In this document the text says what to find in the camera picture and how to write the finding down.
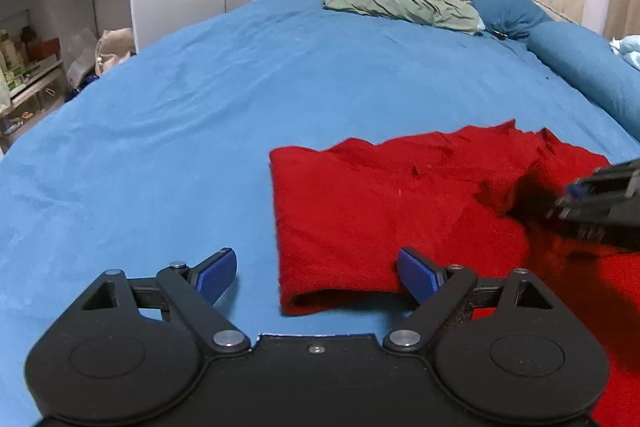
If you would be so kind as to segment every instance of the bed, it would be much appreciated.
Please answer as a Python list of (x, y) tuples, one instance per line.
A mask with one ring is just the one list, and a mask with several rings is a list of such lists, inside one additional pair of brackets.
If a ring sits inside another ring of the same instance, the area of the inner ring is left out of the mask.
[(281, 314), (268, 153), (511, 118), (611, 162), (640, 156), (636, 139), (525, 43), (486, 33), (259, 0), (149, 46), (0, 164), (0, 424), (37, 420), (22, 379), (28, 349), (113, 267), (149, 277), (233, 247), (238, 277), (217, 307), (250, 338), (382, 336), (404, 312), (392, 296)]

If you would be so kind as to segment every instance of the red garment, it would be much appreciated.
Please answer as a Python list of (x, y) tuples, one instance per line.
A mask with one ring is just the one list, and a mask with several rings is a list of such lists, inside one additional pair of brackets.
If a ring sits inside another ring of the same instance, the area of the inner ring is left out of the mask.
[(561, 239), (526, 216), (541, 195), (598, 166), (549, 130), (493, 128), (348, 139), (317, 152), (271, 152), (280, 298), (289, 314), (337, 307), (359, 292), (400, 292), (401, 247), (484, 277), (532, 269), (590, 328), (610, 358), (594, 414), (605, 427), (640, 426), (640, 256)]

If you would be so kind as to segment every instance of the silver bolt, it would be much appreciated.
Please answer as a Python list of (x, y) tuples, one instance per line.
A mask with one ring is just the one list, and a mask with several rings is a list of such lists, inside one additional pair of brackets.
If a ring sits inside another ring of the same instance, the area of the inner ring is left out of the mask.
[(235, 347), (244, 341), (244, 333), (238, 330), (222, 330), (213, 335), (213, 341), (222, 347)]
[(325, 349), (324, 346), (321, 346), (320, 344), (311, 344), (309, 346), (309, 352), (314, 355), (320, 355), (325, 352)]
[(389, 340), (392, 344), (400, 347), (412, 347), (422, 340), (420, 333), (416, 333), (412, 330), (397, 330), (392, 331), (389, 335)]

